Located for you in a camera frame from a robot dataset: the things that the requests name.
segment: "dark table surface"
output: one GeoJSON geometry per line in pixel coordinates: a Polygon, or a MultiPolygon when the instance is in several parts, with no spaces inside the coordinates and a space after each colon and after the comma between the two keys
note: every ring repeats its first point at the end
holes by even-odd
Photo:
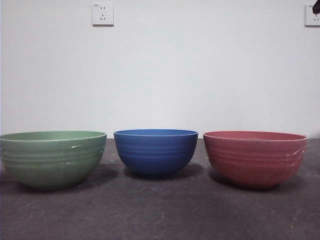
{"type": "Polygon", "coordinates": [[[170,178],[136,176],[108,139],[78,186],[36,191],[2,169],[0,190],[1,240],[320,240],[320,139],[308,142],[298,173],[270,190],[219,176],[202,139],[170,178]]]}

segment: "black object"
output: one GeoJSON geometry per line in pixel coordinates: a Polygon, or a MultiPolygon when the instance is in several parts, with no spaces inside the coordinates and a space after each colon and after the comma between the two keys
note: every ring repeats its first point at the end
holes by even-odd
{"type": "Polygon", "coordinates": [[[313,5],[312,10],[315,15],[320,14],[320,0],[316,1],[316,3],[313,5]]]}
{"type": "Polygon", "coordinates": [[[129,171],[108,139],[83,183],[25,187],[1,168],[1,240],[320,240],[320,139],[295,176],[270,190],[237,187],[212,169],[203,139],[164,179],[129,171]]]}

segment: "wall socket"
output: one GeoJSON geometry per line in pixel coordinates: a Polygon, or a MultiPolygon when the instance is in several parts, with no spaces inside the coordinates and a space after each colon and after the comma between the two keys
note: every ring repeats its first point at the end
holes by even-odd
{"type": "Polygon", "coordinates": [[[94,27],[115,25],[115,5],[111,2],[92,5],[92,25],[94,27]]]}
{"type": "Polygon", "coordinates": [[[320,14],[315,15],[313,5],[305,5],[305,26],[306,27],[320,27],[320,14]]]}

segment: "pink bowl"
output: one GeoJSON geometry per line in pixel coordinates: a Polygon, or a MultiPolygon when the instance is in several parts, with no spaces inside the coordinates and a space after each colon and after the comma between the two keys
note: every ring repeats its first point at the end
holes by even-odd
{"type": "Polygon", "coordinates": [[[307,145],[304,135],[262,131],[203,134],[211,165],[235,184],[267,189],[299,169],[307,145]]]}

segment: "bowl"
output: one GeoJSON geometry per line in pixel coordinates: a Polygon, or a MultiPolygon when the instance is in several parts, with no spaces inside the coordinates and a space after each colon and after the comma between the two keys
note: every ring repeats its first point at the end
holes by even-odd
{"type": "Polygon", "coordinates": [[[179,129],[132,129],[114,133],[117,152],[132,171],[164,177],[183,169],[194,155],[198,133],[179,129]]]}
{"type": "Polygon", "coordinates": [[[307,144],[304,135],[264,131],[212,131],[203,138],[213,168],[255,189],[272,188],[294,175],[307,144]]]}
{"type": "Polygon", "coordinates": [[[41,131],[0,136],[1,161],[18,182],[57,190],[84,180],[101,160],[107,135],[94,131],[41,131]]]}

